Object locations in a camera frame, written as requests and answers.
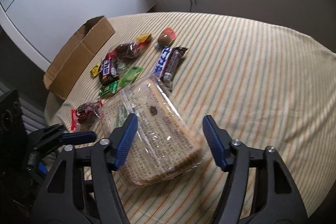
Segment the plastic bread bag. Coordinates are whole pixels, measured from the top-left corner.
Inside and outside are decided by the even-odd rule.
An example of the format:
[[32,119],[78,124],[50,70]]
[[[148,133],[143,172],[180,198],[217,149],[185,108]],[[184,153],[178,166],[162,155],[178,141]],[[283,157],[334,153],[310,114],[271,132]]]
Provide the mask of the plastic bread bag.
[[129,113],[138,116],[137,134],[119,170],[128,186],[170,180],[201,163],[201,144],[185,126],[167,88],[152,73],[126,86],[100,113],[105,137],[122,126]]

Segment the striped fabric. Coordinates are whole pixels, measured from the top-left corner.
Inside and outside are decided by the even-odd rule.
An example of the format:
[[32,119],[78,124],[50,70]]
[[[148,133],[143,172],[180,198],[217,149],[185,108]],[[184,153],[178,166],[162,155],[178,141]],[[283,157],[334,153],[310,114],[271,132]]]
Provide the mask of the striped fabric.
[[[247,146],[277,148],[298,185],[308,215],[336,179],[336,55],[297,31],[258,21],[196,13],[138,14],[109,19],[116,30],[90,62],[49,124],[70,128],[70,109],[96,98],[100,87],[90,69],[111,46],[141,33],[157,37],[166,27],[177,33],[175,46],[189,48],[174,77],[173,97],[197,138],[202,118],[211,114],[220,128]],[[159,57],[154,43],[134,63],[152,70]],[[95,130],[102,136],[101,125]],[[208,223],[226,174],[208,147],[203,163],[182,177],[136,190],[118,174],[115,183],[130,222]],[[253,195],[251,170],[241,217]]]

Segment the candy bar wrapper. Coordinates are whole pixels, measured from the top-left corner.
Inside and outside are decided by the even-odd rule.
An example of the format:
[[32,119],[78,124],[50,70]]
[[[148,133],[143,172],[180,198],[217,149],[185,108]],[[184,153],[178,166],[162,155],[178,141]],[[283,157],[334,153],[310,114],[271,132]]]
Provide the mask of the candy bar wrapper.
[[112,97],[118,92],[118,83],[115,81],[107,86],[102,86],[98,91],[98,98]]
[[104,59],[99,67],[99,80],[102,85],[109,85],[117,80],[117,60],[115,58]]
[[160,58],[153,70],[153,73],[162,80],[165,86],[170,90],[179,60],[187,50],[188,49],[184,47],[165,48],[161,52]]

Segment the open cardboard box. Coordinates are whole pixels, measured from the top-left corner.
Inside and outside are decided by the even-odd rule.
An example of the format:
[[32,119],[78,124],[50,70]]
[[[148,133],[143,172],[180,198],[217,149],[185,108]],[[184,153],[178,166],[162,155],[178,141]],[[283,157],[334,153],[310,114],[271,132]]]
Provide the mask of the open cardboard box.
[[65,100],[82,72],[100,48],[115,33],[104,16],[91,18],[62,47],[47,69],[47,90]]

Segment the red candy wrapper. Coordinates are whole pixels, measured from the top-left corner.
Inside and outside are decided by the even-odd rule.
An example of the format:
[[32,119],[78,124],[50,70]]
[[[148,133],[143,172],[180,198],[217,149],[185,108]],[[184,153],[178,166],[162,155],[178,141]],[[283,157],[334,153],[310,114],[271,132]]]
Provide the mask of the red candy wrapper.
[[157,39],[157,45],[159,47],[170,47],[170,45],[172,45],[175,39],[176,39],[176,34],[173,31],[173,29],[166,28],[159,35],[159,38]]
[[100,118],[98,109],[102,106],[100,100],[86,102],[76,109],[71,109],[71,130],[87,130]]
[[108,52],[105,56],[105,59],[107,60],[110,60],[111,58],[117,58],[117,53],[115,49],[111,52]]

